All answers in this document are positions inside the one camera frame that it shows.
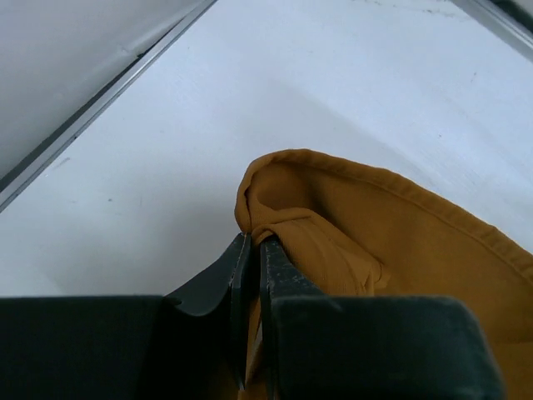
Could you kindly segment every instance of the stitched seam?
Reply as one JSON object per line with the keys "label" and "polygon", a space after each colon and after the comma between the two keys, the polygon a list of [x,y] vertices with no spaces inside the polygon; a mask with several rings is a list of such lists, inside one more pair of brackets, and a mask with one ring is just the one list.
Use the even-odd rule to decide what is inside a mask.
{"label": "stitched seam", "polygon": [[[274,161],[274,163],[291,163],[291,164],[296,164],[298,166],[305,166],[305,167],[311,167],[311,168],[315,168],[315,169],[319,169],[321,171],[325,171],[325,172],[328,172],[328,173],[335,173],[336,175],[339,175],[339,176],[343,176],[345,178],[350,178],[350,179],[354,179],[354,180],[357,180],[359,182],[363,182],[363,183],[367,183],[367,184],[370,184],[376,188],[380,188],[381,190],[387,192],[387,193],[390,193],[392,194],[393,196],[396,196],[397,198],[401,198],[402,200],[410,203],[410,204],[413,204],[415,206],[417,206],[418,208],[426,211],[427,213],[429,213],[430,215],[432,215],[433,217],[439,219],[440,221],[442,221],[443,223],[445,223],[446,225],[448,225],[449,227],[452,227],[454,228],[455,230],[461,232],[461,233],[464,233],[466,236],[468,236],[469,238],[472,238],[474,239],[476,242],[478,242],[479,244],[481,244],[485,249],[487,249],[488,251],[490,251],[491,253],[493,253],[494,255],[496,255],[505,265],[511,267],[515,272],[517,272],[522,278],[524,278],[532,287],[533,287],[533,282],[511,261],[509,261],[507,258],[505,258],[503,255],[501,255],[498,251],[496,251],[492,246],[490,246],[488,243],[486,243],[482,238],[480,237],[477,237],[476,235],[474,235],[473,233],[469,232],[469,231],[466,231],[463,227],[457,227],[454,223],[452,223],[451,221],[448,221],[446,220],[444,217],[442,217],[441,215],[437,214],[435,211],[433,210],[430,210],[428,209],[427,207],[424,207],[423,205],[421,205],[419,202],[411,199],[411,198],[408,198],[408,197],[405,197],[405,196],[402,196],[400,195],[400,193],[396,192],[396,191],[393,191],[393,189],[391,188],[388,188],[388,187],[384,187],[376,182],[372,182],[372,181],[369,181],[367,179],[364,179],[364,178],[361,178],[361,177],[355,177],[354,175],[348,173],[348,172],[343,172],[343,171],[337,171],[337,170],[331,170],[331,169],[327,169],[323,166],[317,166],[317,165],[309,165],[309,164],[303,164],[301,162],[297,162],[297,161],[294,161],[294,160],[291,160],[291,159],[288,159],[288,158],[283,158],[283,157],[279,157],[278,159],[275,159],[272,160]],[[380,168],[376,168],[376,167],[370,167],[370,166],[364,166],[365,168],[374,168],[374,169],[380,169]],[[409,181],[407,178],[405,177],[401,177],[402,179],[405,179],[409,182],[409,184],[414,184],[416,185],[414,182],[412,181]],[[425,196],[427,197],[427,193],[421,193],[422,196]],[[464,209],[461,209],[460,207],[454,205],[453,207],[457,207],[459,208],[462,212],[464,213],[468,213],[466,210]]]}

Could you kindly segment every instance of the fabric fold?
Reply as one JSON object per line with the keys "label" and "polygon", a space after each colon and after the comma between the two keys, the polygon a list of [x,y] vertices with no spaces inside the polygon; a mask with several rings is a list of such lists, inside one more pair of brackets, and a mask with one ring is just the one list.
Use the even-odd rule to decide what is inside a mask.
{"label": "fabric fold", "polygon": [[509,398],[533,398],[533,256],[495,227],[398,174],[311,150],[254,161],[235,216],[254,243],[277,235],[331,295],[460,299],[497,349]]}

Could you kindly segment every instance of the metal edge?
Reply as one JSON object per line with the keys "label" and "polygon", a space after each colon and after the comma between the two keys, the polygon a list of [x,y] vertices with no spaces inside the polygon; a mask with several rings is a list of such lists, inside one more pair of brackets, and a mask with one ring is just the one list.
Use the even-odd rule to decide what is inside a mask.
{"label": "metal edge", "polygon": [[0,213],[38,177],[106,108],[152,65],[216,0],[204,0],[82,114],[65,132],[0,192]]}
{"label": "metal edge", "polygon": [[522,56],[533,62],[533,33],[490,0],[452,0]]}

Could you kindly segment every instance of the mustard yellow fabric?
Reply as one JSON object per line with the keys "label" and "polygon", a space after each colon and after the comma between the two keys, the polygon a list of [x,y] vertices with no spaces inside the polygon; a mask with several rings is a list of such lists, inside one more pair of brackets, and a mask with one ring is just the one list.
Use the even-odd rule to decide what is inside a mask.
{"label": "mustard yellow fabric", "polygon": [[[533,256],[495,227],[398,174],[310,150],[254,161],[235,216],[255,243],[276,234],[331,295],[460,299],[485,330],[509,398],[533,399]],[[265,398],[260,370],[240,398]]]}

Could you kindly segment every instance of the white table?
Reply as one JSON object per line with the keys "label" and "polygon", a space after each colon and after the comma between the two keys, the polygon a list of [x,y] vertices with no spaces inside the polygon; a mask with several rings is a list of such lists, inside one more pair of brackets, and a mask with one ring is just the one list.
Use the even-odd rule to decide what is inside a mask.
{"label": "white table", "polygon": [[283,148],[390,168],[533,251],[531,77],[450,2],[220,0],[0,213],[0,294],[171,291]]}

